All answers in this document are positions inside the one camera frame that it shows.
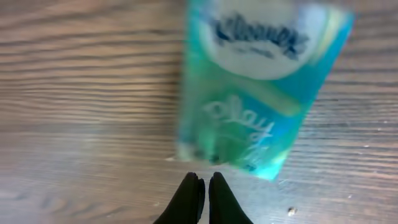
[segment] teal packaging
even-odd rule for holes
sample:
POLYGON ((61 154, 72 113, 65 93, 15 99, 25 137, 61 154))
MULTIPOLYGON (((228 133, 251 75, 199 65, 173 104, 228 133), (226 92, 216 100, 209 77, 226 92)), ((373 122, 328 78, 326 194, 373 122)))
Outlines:
POLYGON ((316 3, 190 0, 179 157, 274 179, 353 20, 316 3))

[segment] white oval label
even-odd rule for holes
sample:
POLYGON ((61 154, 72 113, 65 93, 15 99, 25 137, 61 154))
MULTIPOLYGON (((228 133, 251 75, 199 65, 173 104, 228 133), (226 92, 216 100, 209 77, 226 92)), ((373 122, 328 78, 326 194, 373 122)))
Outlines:
POLYGON ((312 56, 327 24, 327 11, 316 4, 212 3, 200 22, 202 45, 221 68, 249 78, 275 80, 294 73, 312 56))

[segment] wood grain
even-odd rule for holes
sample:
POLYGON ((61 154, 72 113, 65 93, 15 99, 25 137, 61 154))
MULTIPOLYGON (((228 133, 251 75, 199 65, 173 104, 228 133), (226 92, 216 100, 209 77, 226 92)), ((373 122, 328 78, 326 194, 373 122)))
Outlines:
POLYGON ((398 220, 397 1, 344 1, 355 30, 274 183, 172 159, 184 1, 0 3, 0 223, 152 223, 189 170, 254 223, 398 220))

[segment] kleenex logo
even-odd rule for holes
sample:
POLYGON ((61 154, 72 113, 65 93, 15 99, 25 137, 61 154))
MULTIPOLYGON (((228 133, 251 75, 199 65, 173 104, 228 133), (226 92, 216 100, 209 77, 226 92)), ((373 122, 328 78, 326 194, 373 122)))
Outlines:
MULTIPOLYGON (((298 56, 305 52, 306 43, 309 40, 307 35, 300 34, 287 26, 276 27, 259 22, 250 24, 239 13, 234 13, 233 16, 225 17, 222 20, 214 20, 212 23, 216 42, 220 46, 224 46, 225 42, 230 44, 236 42, 271 42, 291 60, 298 60, 298 56)), ((251 52, 274 58, 270 51, 258 47, 238 48, 236 50, 240 53, 251 52)))

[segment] tissue packet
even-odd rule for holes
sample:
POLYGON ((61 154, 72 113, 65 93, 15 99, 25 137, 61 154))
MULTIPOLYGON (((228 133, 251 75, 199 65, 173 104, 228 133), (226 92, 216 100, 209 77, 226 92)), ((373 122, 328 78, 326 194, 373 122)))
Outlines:
POLYGON ((353 21, 325 4, 190 0, 179 157, 274 179, 353 21))

